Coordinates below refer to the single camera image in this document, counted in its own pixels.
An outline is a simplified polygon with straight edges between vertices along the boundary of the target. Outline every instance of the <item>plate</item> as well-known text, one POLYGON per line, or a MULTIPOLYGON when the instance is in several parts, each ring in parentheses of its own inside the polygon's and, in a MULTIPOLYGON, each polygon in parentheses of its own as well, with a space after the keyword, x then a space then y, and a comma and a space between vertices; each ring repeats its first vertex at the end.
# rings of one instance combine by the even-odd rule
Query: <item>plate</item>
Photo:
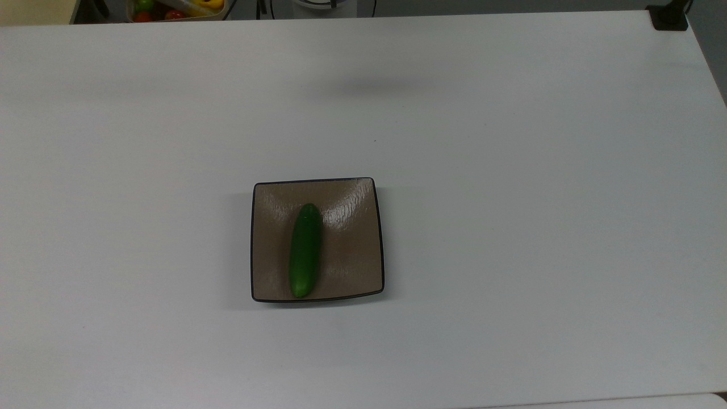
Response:
POLYGON ((371 178, 258 183, 252 194, 250 281, 256 301, 294 303, 362 297, 384 290, 384 251, 371 178), (316 286, 295 298, 288 280, 293 226, 301 207, 323 216, 316 286))

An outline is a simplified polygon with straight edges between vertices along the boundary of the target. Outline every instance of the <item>green vegetable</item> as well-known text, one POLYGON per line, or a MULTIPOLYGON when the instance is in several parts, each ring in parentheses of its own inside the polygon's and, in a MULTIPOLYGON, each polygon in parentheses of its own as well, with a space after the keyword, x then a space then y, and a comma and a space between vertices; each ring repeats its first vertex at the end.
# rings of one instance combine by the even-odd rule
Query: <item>green vegetable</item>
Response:
POLYGON ((290 243, 290 290, 296 298, 303 298, 313 290, 318 278, 321 258, 323 218, 313 203, 303 206, 298 213, 290 243))

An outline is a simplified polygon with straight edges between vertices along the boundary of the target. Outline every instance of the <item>table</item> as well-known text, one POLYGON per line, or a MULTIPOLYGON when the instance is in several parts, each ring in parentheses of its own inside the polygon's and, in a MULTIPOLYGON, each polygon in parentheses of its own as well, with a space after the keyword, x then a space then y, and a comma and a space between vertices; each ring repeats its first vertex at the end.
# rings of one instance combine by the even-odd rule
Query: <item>table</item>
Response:
POLYGON ((67 25, 78 8, 79 0, 0 1, 0 26, 67 25))
POLYGON ((727 111, 691 31, 637 11, 0 37, 4 407, 727 390, 727 111), (255 303, 253 185, 355 176, 384 293, 255 303))

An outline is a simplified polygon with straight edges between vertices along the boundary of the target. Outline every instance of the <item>tomato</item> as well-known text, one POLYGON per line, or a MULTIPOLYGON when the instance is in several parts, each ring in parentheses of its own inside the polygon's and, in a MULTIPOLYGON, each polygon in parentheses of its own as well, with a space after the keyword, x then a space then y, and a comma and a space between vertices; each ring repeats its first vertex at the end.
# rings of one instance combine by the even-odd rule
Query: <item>tomato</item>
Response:
POLYGON ((137 0, 134 10, 136 10, 137 13, 150 12, 152 8, 154 8, 154 0, 137 0))
POLYGON ((178 20, 180 18, 187 18, 187 15, 179 10, 169 10, 164 15, 165 20, 178 20))
POLYGON ((137 13, 134 17, 134 23, 149 23, 151 21, 154 21, 154 19, 151 18, 151 14, 149 14, 149 12, 137 13))

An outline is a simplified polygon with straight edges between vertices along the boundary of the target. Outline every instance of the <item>red tomato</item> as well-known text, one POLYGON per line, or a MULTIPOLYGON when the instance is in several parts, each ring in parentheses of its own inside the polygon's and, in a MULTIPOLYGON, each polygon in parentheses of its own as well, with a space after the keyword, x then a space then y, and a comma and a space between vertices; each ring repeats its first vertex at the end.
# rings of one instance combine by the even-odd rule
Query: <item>red tomato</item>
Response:
POLYGON ((169 10, 164 15, 165 20, 177 20, 180 18, 187 18, 187 15, 179 10, 169 10))
POLYGON ((138 12, 136 17, 134 17, 134 23, 149 23, 150 21, 154 21, 154 19, 151 18, 149 12, 138 12))

